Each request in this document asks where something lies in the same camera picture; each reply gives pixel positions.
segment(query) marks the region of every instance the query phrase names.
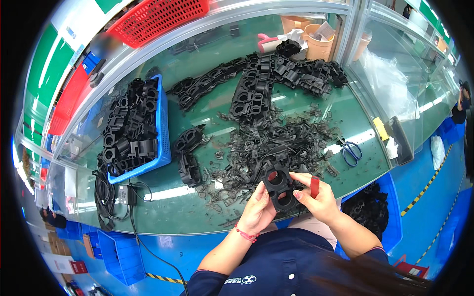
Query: pink plastic item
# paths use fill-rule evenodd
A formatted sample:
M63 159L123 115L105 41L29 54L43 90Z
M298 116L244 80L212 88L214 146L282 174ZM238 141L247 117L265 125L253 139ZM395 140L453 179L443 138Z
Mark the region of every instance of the pink plastic item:
M267 35L265 35L263 33L258 34L257 37L262 39L258 42L258 50L260 50L261 53L265 52L264 47L262 46L262 44L278 40L277 37L270 38L270 37L268 37Z

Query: yellow black hazard stripe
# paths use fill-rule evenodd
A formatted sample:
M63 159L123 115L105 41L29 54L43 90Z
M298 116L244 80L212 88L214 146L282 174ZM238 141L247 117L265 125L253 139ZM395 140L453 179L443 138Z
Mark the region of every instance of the yellow black hazard stripe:
M447 156L449 155L449 152L451 151L451 148L453 147L453 144L450 145L449 149L447 150L447 153L443 159L443 162L441 163L441 165L439 166L439 168L436 170L435 174L431 177L431 179L429 180L428 184L426 184L426 186L423 188L423 190L418 194L417 197L415 197L415 199L401 212L401 216L405 216L405 214L419 201L419 199L423 196L423 194L425 194L426 190L428 190L428 187L431 185L431 183L433 183L433 181L435 180L436 176L439 174L439 171L441 170L441 168L443 167L445 161L446 161L446 158Z
M436 234L435 236L435 239L431 242L431 244L428 246L428 248L426 249L426 251L423 253L423 255L416 261L415 265L417 265L421 259L426 255L426 253L428 252L429 249L431 249L431 246L435 243L436 239L438 238L439 234L441 233L441 230L443 230L443 227L446 225L446 222L447 220L449 219L449 215L451 215L451 212L453 211L453 208L454 208L454 205L457 201L457 196L459 195L459 192L461 191L461 186L463 184L463 181L464 181L464 176L465 176L465 171L464 171L464 174L463 174L463 177L461 179L461 183L459 184L459 188L457 189L457 194L456 194L456 198L454 199L454 202L453 202L453 205L451 206L451 209L449 210L449 213L447 214L447 217L446 217L446 220L444 221L443 223L443 226L441 226L441 228L439 229L438 233Z
M182 284L182 280L180 280L180 279L162 277L162 276L158 276L156 274L151 274L151 273L148 273L148 272L146 272L145 274L146 274L147 277L151 277L151 278L155 278L155 279L159 279L159 280L164 280L165 282Z

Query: power adapter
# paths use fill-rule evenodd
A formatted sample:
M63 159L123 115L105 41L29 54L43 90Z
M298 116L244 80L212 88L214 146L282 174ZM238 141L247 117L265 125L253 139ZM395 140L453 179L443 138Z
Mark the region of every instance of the power adapter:
M135 194L131 186L119 185L117 201L119 204L136 206L137 195Z

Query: scissors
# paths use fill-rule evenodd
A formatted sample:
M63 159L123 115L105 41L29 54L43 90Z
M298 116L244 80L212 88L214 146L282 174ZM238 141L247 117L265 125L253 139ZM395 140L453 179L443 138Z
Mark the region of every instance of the scissors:
M344 160L346 161L346 163L348 165L350 165L351 167L355 167L358 163L359 163L359 160L362 159L362 150L360 149L359 145L357 145L356 143L354 142L346 142L344 140L344 138L341 138L339 136L337 136L337 138L339 139L340 143L338 142L339 145L342 146L342 156L344 157ZM359 153L360 153L360 156L357 156L355 153L354 153L354 150L352 150L351 146L357 148L359 150ZM352 156L355 160L355 164L351 164L347 161L347 157L346 157L346 152Z

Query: white cloth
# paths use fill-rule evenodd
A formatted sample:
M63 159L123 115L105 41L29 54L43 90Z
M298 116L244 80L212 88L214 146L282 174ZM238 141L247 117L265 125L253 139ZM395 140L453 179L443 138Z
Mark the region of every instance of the white cloth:
M431 154L433 155L433 168L437 170L443 163L445 151L443 140L436 135L431 137Z
M388 142L386 145L387 156L389 159L394 159L398 157L398 144L395 142L395 139L388 137Z

